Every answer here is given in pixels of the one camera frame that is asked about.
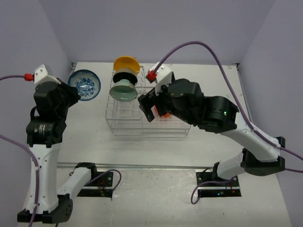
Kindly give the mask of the blue white patterned bowl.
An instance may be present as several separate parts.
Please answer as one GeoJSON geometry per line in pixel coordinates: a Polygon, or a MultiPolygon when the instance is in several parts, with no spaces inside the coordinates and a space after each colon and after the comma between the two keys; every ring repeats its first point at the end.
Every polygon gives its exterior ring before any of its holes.
{"type": "Polygon", "coordinates": [[[77,89],[80,101],[90,101],[96,98],[101,91],[99,77],[90,70],[73,72],[68,79],[68,85],[77,89]]]}

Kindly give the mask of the mint green bowl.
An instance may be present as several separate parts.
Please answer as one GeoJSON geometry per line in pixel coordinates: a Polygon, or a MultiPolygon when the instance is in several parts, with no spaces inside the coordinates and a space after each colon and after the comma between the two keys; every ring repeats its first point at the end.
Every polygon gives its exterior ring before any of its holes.
{"type": "Polygon", "coordinates": [[[135,86],[127,79],[122,79],[115,83],[109,94],[120,102],[133,101],[138,95],[135,86]]]}

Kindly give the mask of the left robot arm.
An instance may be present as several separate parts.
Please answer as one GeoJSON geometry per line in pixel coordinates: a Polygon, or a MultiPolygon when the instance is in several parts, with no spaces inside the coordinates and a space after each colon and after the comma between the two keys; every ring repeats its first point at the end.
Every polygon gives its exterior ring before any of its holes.
{"type": "Polygon", "coordinates": [[[47,81],[35,87],[35,107],[26,127],[27,151],[32,160],[30,197],[17,221],[59,224],[69,220],[73,200],[85,186],[98,182],[94,163],[80,162],[65,184],[57,189],[57,163],[66,128],[68,109],[80,96],[74,87],[61,81],[47,81]]]}

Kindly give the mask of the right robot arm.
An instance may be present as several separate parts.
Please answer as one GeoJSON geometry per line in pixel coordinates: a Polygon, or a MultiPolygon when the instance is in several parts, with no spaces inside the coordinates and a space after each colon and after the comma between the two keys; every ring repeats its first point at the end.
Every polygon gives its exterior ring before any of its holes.
{"type": "Polygon", "coordinates": [[[243,150],[235,157],[217,162],[213,166],[211,180],[221,186],[234,176],[248,173],[267,176],[285,171],[285,159],[280,156],[279,140],[261,133],[265,142],[245,123],[238,107],[223,96],[204,96],[200,85],[187,79],[177,79],[162,91],[152,89],[138,98],[139,108],[152,122],[156,107],[160,116],[170,113],[180,120],[206,132],[226,136],[243,150]]]}

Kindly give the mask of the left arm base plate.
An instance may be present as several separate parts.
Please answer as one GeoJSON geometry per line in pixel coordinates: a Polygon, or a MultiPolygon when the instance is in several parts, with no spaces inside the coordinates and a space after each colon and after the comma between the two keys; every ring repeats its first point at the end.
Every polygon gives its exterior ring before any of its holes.
{"type": "Polygon", "coordinates": [[[113,195],[113,172],[83,187],[78,197],[112,198],[113,195]]]}

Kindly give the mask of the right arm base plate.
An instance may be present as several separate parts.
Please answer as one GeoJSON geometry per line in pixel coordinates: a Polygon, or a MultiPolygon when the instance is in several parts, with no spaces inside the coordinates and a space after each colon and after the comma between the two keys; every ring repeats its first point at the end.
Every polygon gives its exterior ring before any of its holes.
{"type": "MultiPolygon", "coordinates": [[[[210,171],[196,172],[197,185],[202,182],[211,181],[210,171]]],[[[200,198],[241,197],[241,189],[238,177],[234,177],[229,183],[202,185],[197,189],[200,198]]]]}

